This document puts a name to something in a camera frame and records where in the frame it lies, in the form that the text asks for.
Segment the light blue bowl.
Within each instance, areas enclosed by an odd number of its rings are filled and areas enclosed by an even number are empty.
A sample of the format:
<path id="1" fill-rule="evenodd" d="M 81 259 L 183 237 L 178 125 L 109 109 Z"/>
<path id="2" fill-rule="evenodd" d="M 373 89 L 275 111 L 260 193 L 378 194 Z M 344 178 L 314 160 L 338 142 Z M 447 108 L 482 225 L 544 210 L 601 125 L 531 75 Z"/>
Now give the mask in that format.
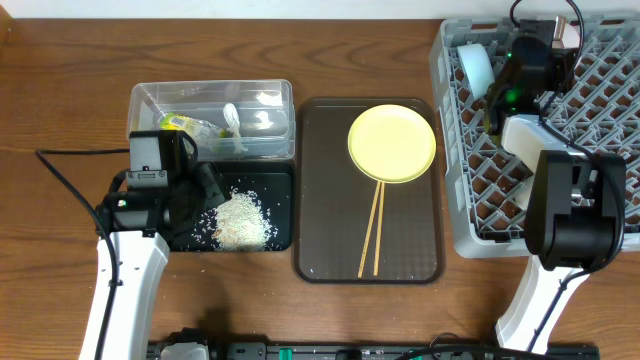
<path id="1" fill-rule="evenodd" d="M 481 44 L 468 44 L 457 48 L 463 73 L 474 100 L 482 98 L 495 82 L 493 68 L 486 49 Z"/>

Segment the white wrapper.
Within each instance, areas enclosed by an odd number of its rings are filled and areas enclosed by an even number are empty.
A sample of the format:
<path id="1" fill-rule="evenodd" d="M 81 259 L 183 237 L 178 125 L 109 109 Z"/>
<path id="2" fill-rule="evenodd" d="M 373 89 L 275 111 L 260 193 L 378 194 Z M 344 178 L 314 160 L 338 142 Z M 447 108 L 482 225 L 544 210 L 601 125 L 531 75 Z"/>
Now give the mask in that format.
<path id="1" fill-rule="evenodd" d="M 234 143 L 234 153 L 241 154 L 247 151 L 247 148 L 242 144 L 240 134 L 240 119 L 236 107 L 232 103 L 227 103 L 223 107 L 223 115 L 228 125 L 228 129 L 232 135 Z"/>

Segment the yellow plate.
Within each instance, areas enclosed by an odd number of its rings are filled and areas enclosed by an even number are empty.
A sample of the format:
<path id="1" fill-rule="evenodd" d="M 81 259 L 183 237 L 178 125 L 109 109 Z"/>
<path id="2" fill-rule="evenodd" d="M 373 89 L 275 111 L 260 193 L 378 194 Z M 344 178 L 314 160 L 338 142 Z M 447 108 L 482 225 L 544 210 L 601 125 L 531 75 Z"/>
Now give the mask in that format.
<path id="1" fill-rule="evenodd" d="M 436 138 L 417 111 L 383 104 L 356 117 L 347 135 L 347 147 L 363 174 L 379 182 L 400 184 L 417 179 L 430 168 Z"/>

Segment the wooden chopstick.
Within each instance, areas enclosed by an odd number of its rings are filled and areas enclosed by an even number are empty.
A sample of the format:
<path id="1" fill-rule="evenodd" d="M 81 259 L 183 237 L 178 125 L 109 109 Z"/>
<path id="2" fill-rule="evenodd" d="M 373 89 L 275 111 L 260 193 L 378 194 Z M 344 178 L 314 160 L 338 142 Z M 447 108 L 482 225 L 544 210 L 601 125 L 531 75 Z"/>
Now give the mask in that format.
<path id="1" fill-rule="evenodd" d="M 382 224 L 383 224 L 384 202 L 385 202 L 385 183 L 380 182 L 379 185 L 380 185 L 380 193 L 379 193 L 378 219 L 377 219 L 374 270 L 373 270 L 373 275 L 376 277 L 379 274 L 379 266 L 380 266 L 381 238 L 382 238 L 382 226 L 383 226 Z"/>
<path id="2" fill-rule="evenodd" d="M 366 233 L 365 233 L 365 238 L 364 238 L 361 258 L 360 258 L 360 263 L 359 263 L 359 267 L 358 267 L 358 273 L 357 273 L 357 278 L 358 279 L 362 278 L 363 273 L 364 273 L 364 268 L 365 268 L 365 264 L 366 264 L 367 253 L 368 253 L 368 247 L 369 247 L 369 241 L 370 241 L 371 231 L 372 231 L 373 222 L 374 222 L 374 218 L 375 218 L 376 207 L 377 207 L 377 204 L 378 204 L 378 201 L 379 201 L 379 195 L 380 195 L 381 187 L 382 187 L 381 183 L 377 182 L 376 183 L 375 192 L 374 192 L 374 196 L 373 196 L 373 200 L 372 200 L 372 204 L 371 204 L 371 208 L 370 208 L 369 219 L 368 219 L 368 223 L 367 223 L 367 228 L 366 228 Z"/>

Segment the pink rice bowl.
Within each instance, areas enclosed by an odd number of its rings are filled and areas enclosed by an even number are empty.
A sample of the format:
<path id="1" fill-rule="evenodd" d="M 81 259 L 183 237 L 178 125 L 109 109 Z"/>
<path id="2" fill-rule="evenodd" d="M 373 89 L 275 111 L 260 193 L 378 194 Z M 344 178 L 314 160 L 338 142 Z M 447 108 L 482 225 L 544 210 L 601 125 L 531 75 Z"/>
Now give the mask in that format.
<path id="1" fill-rule="evenodd" d="M 553 33 L 553 49 L 578 49 L 580 47 L 581 35 L 579 31 L 570 24 L 564 16 L 557 16 Z"/>

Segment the pale green cup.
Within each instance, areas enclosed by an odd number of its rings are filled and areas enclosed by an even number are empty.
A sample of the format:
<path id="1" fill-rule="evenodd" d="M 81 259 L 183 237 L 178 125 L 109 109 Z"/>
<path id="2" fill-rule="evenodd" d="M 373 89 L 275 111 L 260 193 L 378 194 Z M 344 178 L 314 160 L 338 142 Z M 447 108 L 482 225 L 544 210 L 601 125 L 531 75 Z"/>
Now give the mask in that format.
<path id="1" fill-rule="evenodd" d="M 514 203 L 521 209 L 526 210 L 532 192 L 534 177 L 530 176 L 521 182 L 521 186 L 513 196 Z"/>

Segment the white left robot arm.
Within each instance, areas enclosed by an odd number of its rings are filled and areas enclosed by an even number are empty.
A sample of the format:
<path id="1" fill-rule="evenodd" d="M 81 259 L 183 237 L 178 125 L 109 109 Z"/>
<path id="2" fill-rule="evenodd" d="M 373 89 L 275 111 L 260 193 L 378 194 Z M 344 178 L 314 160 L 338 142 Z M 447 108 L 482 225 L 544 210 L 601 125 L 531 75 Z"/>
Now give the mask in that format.
<path id="1" fill-rule="evenodd" d="M 96 208 L 106 233 L 97 244 L 98 272 L 81 359 L 146 357 L 171 245 L 190 236 L 205 212 L 231 199 L 212 163 L 195 165 L 167 187 L 120 189 L 123 182 L 153 174 L 119 172 Z"/>

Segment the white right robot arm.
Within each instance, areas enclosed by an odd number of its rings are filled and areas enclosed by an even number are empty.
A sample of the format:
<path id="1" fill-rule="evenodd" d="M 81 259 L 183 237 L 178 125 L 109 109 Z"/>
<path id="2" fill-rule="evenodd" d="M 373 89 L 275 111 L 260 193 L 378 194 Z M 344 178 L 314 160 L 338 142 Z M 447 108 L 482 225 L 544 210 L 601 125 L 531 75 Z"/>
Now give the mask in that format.
<path id="1" fill-rule="evenodd" d="M 543 355 L 573 293 L 621 250 L 626 164 L 553 129 L 536 101 L 545 91 L 570 88 L 583 31 L 563 17 L 522 19 L 515 26 L 506 63 L 488 88 L 483 125 L 533 173 L 524 224 L 530 256 L 495 331 L 502 347 Z"/>

